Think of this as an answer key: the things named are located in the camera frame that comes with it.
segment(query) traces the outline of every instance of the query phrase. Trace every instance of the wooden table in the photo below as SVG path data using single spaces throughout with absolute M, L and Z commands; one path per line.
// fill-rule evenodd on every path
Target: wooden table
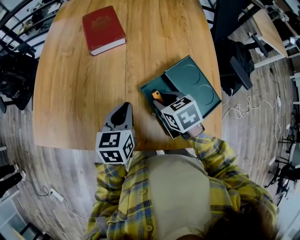
M 113 5 L 127 43 L 91 56 L 82 16 Z M 37 145 L 94 150 L 96 133 L 118 104 L 133 105 L 136 150 L 185 148 L 167 136 L 140 87 L 191 55 L 221 97 L 217 58 L 198 0 L 71 0 L 57 13 L 39 60 L 33 111 Z M 221 137 L 221 106 L 204 121 Z
M 282 39 L 270 19 L 268 13 L 265 9 L 259 10 L 256 14 L 253 15 L 253 19 L 255 22 L 255 29 L 257 32 L 257 38 L 259 40 L 264 41 L 268 45 L 270 45 L 272 48 L 274 48 L 279 54 L 274 57 L 269 57 L 261 62 L 258 62 L 254 64 L 255 68 L 259 68 L 261 66 L 264 66 L 266 64 L 275 62 L 282 58 L 287 58 L 287 52 L 285 50 L 285 46 L 282 42 Z M 254 42 L 253 39 L 249 39 L 245 44 Z

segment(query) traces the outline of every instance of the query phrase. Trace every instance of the yellow plaid shirt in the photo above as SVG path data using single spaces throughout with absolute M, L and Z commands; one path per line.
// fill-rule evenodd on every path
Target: yellow plaid shirt
M 228 143 L 201 134 L 190 144 L 203 162 L 210 179 L 210 211 L 213 219 L 227 209 L 238 211 L 245 203 L 264 204 L 276 220 L 277 207 L 269 193 L 249 179 L 237 165 Z M 85 239 L 152 239 L 156 231 L 148 188 L 146 157 L 135 152 L 129 172 L 124 165 L 96 164 L 96 203 Z

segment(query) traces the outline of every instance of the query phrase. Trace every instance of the cube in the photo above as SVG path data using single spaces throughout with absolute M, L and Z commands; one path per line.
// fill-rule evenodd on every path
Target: cube
M 131 130 L 97 133 L 96 152 L 104 164 L 125 164 L 134 147 Z
M 203 117 L 196 101 L 191 95 L 186 95 L 161 110 L 169 128 L 185 133 L 200 122 Z

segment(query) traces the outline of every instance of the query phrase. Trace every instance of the red book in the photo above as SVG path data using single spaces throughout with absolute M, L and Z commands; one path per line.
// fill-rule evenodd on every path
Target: red book
M 88 49 L 92 55 L 126 42 L 126 35 L 112 6 L 83 16 L 82 24 Z

